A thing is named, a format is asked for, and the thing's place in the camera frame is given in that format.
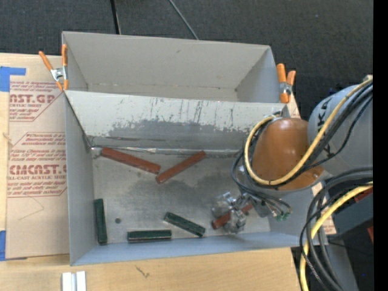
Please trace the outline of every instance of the cable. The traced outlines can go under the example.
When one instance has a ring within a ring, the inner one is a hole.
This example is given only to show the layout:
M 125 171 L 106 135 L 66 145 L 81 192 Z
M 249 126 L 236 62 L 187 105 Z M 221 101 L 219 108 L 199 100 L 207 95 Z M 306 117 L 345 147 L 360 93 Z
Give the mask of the cable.
M 332 203 L 334 203 L 334 201 L 336 201 L 338 199 L 338 197 L 340 197 L 341 195 L 344 194 L 344 191 L 340 191 L 339 193 L 337 193 L 336 195 L 331 197 L 329 200 L 327 200 L 323 204 L 324 198 L 326 197 L 326 194 L 329 192 L 330 189 L 332 189 L 332 188 L 334 188 L 334 187 L 336 187 L 344 182 L 346 182 L 346 183 L 352 182 L 352 184 L 363 185 L 363 184 L 365 184 L 365 182 L 370 181 L 372 178 L 373 178 L 373 168 L 372 167 L 363 167 L 360 169 L 349 170 L 349 171 L 344 172 L 338 176 L 331 177 L 331 178 L 327 179 L 326 182 L 322 182 L 322 184 L 323 184 L 322 189 L 314 196 L 312 202 L 310 203 L 310 206 L 309 206 L 308 211 L 307 211 L 307 221 L 306 221 L 306 223 L 301 231 L 300 237 L 299 237 L 299 246 L 301 248 L 301 253 L 302 253 L 303 257 L 306 260 L 306 263 L 309 265 L 309 267 L 312 270 L 312 273 L 315 275 L 318 282 L 325 289 L 326 289 L 326 285 L 323 283 L 320 275 L 315 270 L 315 267 L 312 265 L 312 263 L 309 261 L 307 255 L 304 253 L 303 234 L 304 234 L 305 230 L 307 230 L 307 242 L 308 242 L 309 246 L 311 247 L 310 251 L 312 253 L 312 257 L 316 261 L 316 266 L 319 269 L 319 272 L 324 275 L 324 277 L 326 278 L 326 281 L 332 287 L 331 290 L 333 288 L 335 288 L 335 286 L 337 286 L 336 290 L 341 290 L 338 287 L 339 280 L 336 277 L 336 275 L 334 274 L 334 275 L 330 276 L 330 274 L 326 272 L 325 268 L 320 263 L 318 257 L 316 255 L 314 255 L 315 248 L 314 248 L 314 243 L 312 241 L 312 237 L 310 236 L 310 232 L 311 232 L 310 223 L 311 223 L 312 219 L 317 218 L 317 217 L 319 218 L 320 214 L 323 212 L 323 210 L 326 207 L 330 206 Z M 321 247 L 324 248 L 323 253 L 326 252 L 325 245 L 322 245 L 322 243 L 321 243 Z M 331 264 L 330 264 L 328 257 L 326 259 L 326 266 L 329 269 L 330 273 L 334 272 L 334 269 L 331 268 Z
M 169 0 L 172 7 L 175 9 L 175 11 L 178 13 L 178 15 L 181 17 L 181 19 L 183 20 L 183 22 L 185 23 L 186 27 L 190 30 L 190 33 L 193 35 L 193 37 L 197 40 L 199 40 L 199 38 L 197 37 L 196 33 L 194 32 L 194 30 L 191 28 L 189 22 L 186 21 L 186 18 L 183 16 L 183 14 L 181 13 L 181 11 L 179 11 L 179 9 L 177 8 L 177 6 L 175 5 L 175 3 L 172 1 L 172 0 Z
M 259 176 L 255 174 L 255 172 L 252 170 L 252 167 L 250 166 L 249 163 L 249 147 L 250 147 L 250 142 L 256 133 L 256 131 L 261 128 L 262 124 L 264 122 L 268 121 L 268 118 L 262 120 L 261 122 L 257 123 L 257 125 L 252 129 L 250 132 L 245 147 L 244 147 L 244 159 L 245 159 L 245 164 L 247 166 L 247 171 L 249 175 L 259 184 L 266 185 L 266 186 L 274 186 L 277 184 L 282 184 L 285 181 L 287 181 L 289 178 L 291 178 L 303 165 L 304 163 L 309 159 L 310 155 L 313 153 L 315 147 L 319 144 L 321 138 L 324 136 L 326 130 L 329 128 L 330 123 L 333 121 L 335 115 L 339 112 L 340 108 L 343 106 L 343 104 L 351 97 L 353 96 L 357 91 L 363 89 L 365 86 L 370 84 L 373 81 L 373 78 L 369 78 L 366 81 L 362 82 L 358 86 L 356 86 L 354 89 L 352 89 L 339 103 L 338 105 L 334 108 L 333 112 L 329 115 L 327 121 L 324 123 L 322 126 L 321 130 L 318 132 L 317 136 L 311 143 L 310 147 L 307 149 L 305 155 L 301 158 L 301 160 L 297 163 L 297 165 L 286 175 L 284 175 L 282 178 L 276 179 L 276 180 L 263 180 Z
M 115 0 L 110 0 L 110 7 L 112 9 L 113 22 L 115 23 L 115 32 L 116 32 L 117 35 L 121 35 L 119 18 L 117 16 Z
M 298 171 L 297 175 L 300 175 L 300 173 L 302 172 L 305 172 L 311 168 L 314 168 L 316 166 L 319 166 L 321 164 L 323 164 L 324 162 L 327 162 L 329 161 L 330 159 L 334 158 L 336 155 L 338 155 L 339 153 L 341 153 L 341 151 L 345 148 L 346 144 L 348 143 L 349 141 L 349 138 L 350 138 L 350 135 L 353 131 L 353 128 L 355 127 L 355 124 L 357 123 L 357 121 L 360 119 L 360 117 L 362 116 L 362 114 L 365 112 L 366 108 L 369 106 L 370 102 L 373 100 L 373 96 L 370 97 L 367 102 L 364 104 L 364 106 L 362 107 L 362 109 L 360 110 L 360 112 L 357 114 L 357 117 L 353 120 L 352 124 L 350 125 L 348 131 L 347 131 L 347 134 L 345 136 L 345 139 L 343 141 L 343 143 L 341 144 L 341 147 L 337 150 L 337 152 L 333 153 L 332 155 L 328 156 L 327 158 L 325 159 L 322 159 L 320 160 L 319 162 L 316 162 L 314 164 L 311 164 L 308 166 L 308 164 L 306 163 L 305 167 L 303 167 L 300 171 Z
M 372 186 L 361 186 L 357 187 L 348 193 L 346 193 L 344 196 L 342 196 L 340 199 L 338 199 L 334 205 L 329 207 L 327 211 L 318 219 L 318 221 L 315 223 L 314 227 L 311 229 L 311 237 L 313 238 L 315 234 L 317 233 L 318 229 L 323 225 L 323 222 L 333 214 L 333 212 L 341 207 L 345 202 L 353 198 L 354 196 L 357 196 L 358 194 L 365 192 L 366 190 L 369 190 L 372 188 Z M 304 253 L 307 255 L 309 252 L 309 243 L 306 242 L 303 246 Z M 299 274 L 300 274 L 300 281 L 303 291 L 308 291 L 308 285 L 306 281 L 306 260 L 305 258 L 301 258 L 300 266 L 299 266 Z
M 241 159 L 241 157 L 243 156 L 243 151 L 241 150 L 235 161 L 233 162 L 232 164 L 232 169 L 231 169 L 231 176 L 232 176 L 232 179 L 236 182 L 236 184 L 239 186 L 241 192 L 246 192 L 250 195 L 251 198 L 253 198 L 255 201 L 264 201 L 268 204 L 270 204 L 271 206 L 273 206 L 277 211 L 278 213 L 280 214 L 281 217 L 285 217 L 286 215 L 288 216 L 289 214 L 292 213 L 292 209 L 291 207 L 284 201 L 280 200 L 280 199 L 277 199 L 273 196 L 270 196 L 270 195 L 267 195 L 265 193 L 261 193 L 261 192 L 257 192 L 256 190 L 253 190 L 249 187 L 247 187 L 245 184 L 241 183 L 236 175 L 235 175 L 235 172 L 236 172 L 236 168 L 237 168 L 237 165 Z M 287 213 L 284 213 L 284 210 L 281 208 L 281 206 L 284 206 L 287 208 Z

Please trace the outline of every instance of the cardboard sheet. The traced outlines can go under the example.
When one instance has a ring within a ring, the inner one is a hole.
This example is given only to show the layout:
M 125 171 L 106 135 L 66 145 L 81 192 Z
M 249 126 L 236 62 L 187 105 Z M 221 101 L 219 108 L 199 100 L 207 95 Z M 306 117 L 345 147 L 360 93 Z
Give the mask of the cardboard sheet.
M 59 56 L 48 58 L 54 68 L 61 66 Z M 1 186 L 7 197 L 5 257 L 68 253 L 63 94 L 38 55 L 2 53 L 0 65 L 25 69 L 25 76 L 10 77 L 2 140 L 2 150 L 8 146 L 7 174 L 1 173 L 7 181 L 6 190 Z

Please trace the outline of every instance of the black cable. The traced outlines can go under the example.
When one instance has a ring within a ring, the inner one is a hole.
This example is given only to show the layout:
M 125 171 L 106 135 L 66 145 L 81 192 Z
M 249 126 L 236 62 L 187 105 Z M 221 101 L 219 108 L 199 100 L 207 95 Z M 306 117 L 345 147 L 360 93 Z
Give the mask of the black cable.
M 307 241 L 307 243 L 308 243 L 308 245 L 310 247 L 311 256 L 316 261 L 316 266 L 318 268 L 318 271 L 323 275 L 323 277 L 330 284 L 330 286 L 334 288 L 334 290 L 342 290 L 342 288 L 326 272 L 325 268 L 322 266 L 322 264 L 319 261 L 318 256 L 315 253 L 314 243 L 313 243 L 311 235 L 310 235 L 311 234 L 310 223 L 311 223 L 312 219 L 320 216 L 322 211 L 329 204 L 334 203 L 336 201 L 336 199 L 340 196 L 340 194 L 344 193 L 344 190 L 338 192 L 335 196 L 333 196 L 329 200 L 327 200 L 327 202 L 325 202 L 325 204 L 322 206 L 321 204 L 323 203 L 323 199 L 324 199 L 326 193 L 330 189 L 338 186 L 338 184 L 341 184 L 343 182 L 350 182 L 350 181 L 354 182 L 355 180 L 360 180 L 360 179 L 363 179 L 363 180 L 370 179 L 370 178 L 372 178 L 372 170 L 373 170 L 373 167 L 365 167 L 365 168 L 362 168 L 362 169 L 351 170 L 351 171 L 343 173 L 343 174 L 341 174 L 339 176 L 336 176 L 336 177 L 328 179 L 326 181 L 326 184 L 324 185 L 324 187 L 315 195 L 315 197 L 313 198 L 312 202 L 310 203 L 310 206 L 309 206 L 309 209 L 308 209 L 308 212 L 307 212 L 307 219 L 306 219 L 307 222 L 305 223 L 305 225 L 304 225 L 304 227 L 302 229 L 301 235 L 299 237 L 299 245 L 300 245 L 300 248 L 301 248 L 301 253 L 302 253 L 303 257 L 305 258 L 306 263 L 312 269 L 314 275 L 316 275 L 316 274 L 318 275 L 315 267 L 312 265 L 312 263 L 310 262 L 309 258 L 304 253 L 304 249 L 303 249 L 303 234 L 306 231 L 306 235 L 307 235 L 306 236 L 307 237 L 306 241 Z M 314 210 L 314 207 L 316 207 L 317 211 L 313 214 L 312 212 Z M 330 261 L 326 263 L 326 266 L 328 267 L 330 272 L 334 272 L 334 269 L 332 268 L 332 266 L 330 264 Z M 322 279 L 321 279 L 321 277 L 319 275 L 316 278 L 318 278 L 319 282 L 322 281 Z
M 189 22 L 186 20 L 186 18 L 183 16 L 183 14 L 181 13 L 181 11 L 179 11 L 178 7 L 175 5 L 175 3 L 172 1 L 172 0 L 169 0 L 170 4 L 172 5 L 172 7 L 174 8 L 174 10 L 178 13 L 179 17 L 183 20 L 183 22 L 185 23 L 186 27 L 190 30 L 190 33 L 193 35 L 193 37 L 197 40 L 199 40 L 199 38 L 197 37 L 196 33 L 194 32 L 194 30 L 191 28 Z
M 115 23 L 115 32 L 117 35 L 121 35 L 115 0 L 110 0 L 110 7 L 112 9 L 113 22 Z
M 254 191 L 254 190 L 251 190 L 250 188 L 248 188 L 247 186 L 245 186 L 243 183 L 241 183 L 236 175 L 235 175 L 235 171 L 236 171 L 236 167 L 239 163 L 239 160 L 241 159 L 241 157 L 243 156 L 243 151 L 240 151 L 238 153 L 238 156 L 237 158 L 235 159 L 233 165 L 232 165 L 232 171 L 231 171 L 231 176 L 232 176 L 232 179 L 234 180 L 234 182 L 239 186 L 240 188 L 240 191 L 243 193 L 243 192 L 246 192 L 248 193 L 250 196 L 253 196 L 253 197 L 256 197 L 256 198 L 259 198 L 260 200 L 263 200 L 264 202 L 267 202 L 268 204 L 274 206 L 281 215 L 284 214 L 283 210 L 281 209 L 281 207 L 276 203 L 278 200 L 275 199 L 275 198 L 271 198 L 269 195 L 266 195 L 266 194 L 263 194 L 263 193 L 260 193 L 260 192 L 257 192 L 257 191 Z
M 342 151 L 343 148 L 345 148 L 345 145 L 347 144 L 347 142 L 350 138 L 351 132 L 352 132 L 356 122 L 360 119 L 361 115 L 364 113 L 364 111 L 366 110 L 366 108 L 368 107 L 370 102 L 373 100 L 373 95 L 371 97 L 369 97 L 369 99 L 366 101 L 366 103 L 363 105 L 363 107 L 359 111 L 359 113 L 358 113 L 357 117 L 355 118 L 355 120 L 353 121 L 352 125 L 349 127 L 348 132 L 347 132 L 347 136 L 345 137 L 345 140 L 343 141 L 343 144 L 341 145 L 340 149 L 336 153 L 328 156 L 326 159 L 312 164 L 312 162 L 323 151 L 323 148 L 325 148 L 325 146 L 329 143 L 332 136 L 337 132 L 338 128 L 345 121 L 345 119 L 348 117 L 348 115 L 350 113 L 352 113 L 357 107 L 359 107 L 360 104 L 362 104 L 371 93 L 373 93 L 373 91 L 368 92 L 368 94 L 364 95 L 361 99 L 357 99 L 357 100 L 353 99 L 352 105 L 350 105 L 350 107 L 348 107 L 345 111 L 343 111 L 342 115 L 336 120 L 335 125 L 333 125 L 333 127 L 331 127 L 329 129 L 329 131 L 324 135 L 324 138 L 321 140 L 320 144 L 317 146 L 315 151 L 311 154 L 309 161 L 307 161 L 305 163 L 305 165 L 295 175 L 300 175 L 300 173 L 305 172 L 306 170 L 314 168 L 314 167 L 332 159 L 334 156 L 339 154 L 339 152 Z

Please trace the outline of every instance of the bin floor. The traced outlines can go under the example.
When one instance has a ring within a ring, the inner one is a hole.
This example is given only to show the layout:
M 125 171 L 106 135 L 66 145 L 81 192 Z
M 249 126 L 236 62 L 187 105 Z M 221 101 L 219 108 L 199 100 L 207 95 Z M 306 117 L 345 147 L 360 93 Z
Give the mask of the bin floor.
M 128 154 L 157 163 L 161 172 L 183 161 L 187 155 L 133 152 Z M 95 198 L 102 198 L 109 243 L 124 243 L 132 230 L 171 229 L 172 238 L 195 235 L 164 221 L 166 212 L 175 213 L 206 228 L 204 236 L 226 235 L 211 226 L 216 196 L 230 192 L 237 197 L 237 185 L 230 176 L 234 156 L 207 156 L 166 182 L 156 175 L 99 156 L 93 159 Z M 267 218 L 251 210 L 241 233 L 269 232 Z

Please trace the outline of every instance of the metal bracket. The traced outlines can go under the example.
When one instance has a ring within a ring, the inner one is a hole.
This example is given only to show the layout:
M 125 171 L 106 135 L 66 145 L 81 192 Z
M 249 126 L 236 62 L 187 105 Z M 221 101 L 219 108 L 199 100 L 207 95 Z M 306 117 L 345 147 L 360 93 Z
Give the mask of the metal bracket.
M 86 291 L 86 272 L 62 273 L 61 291 Z

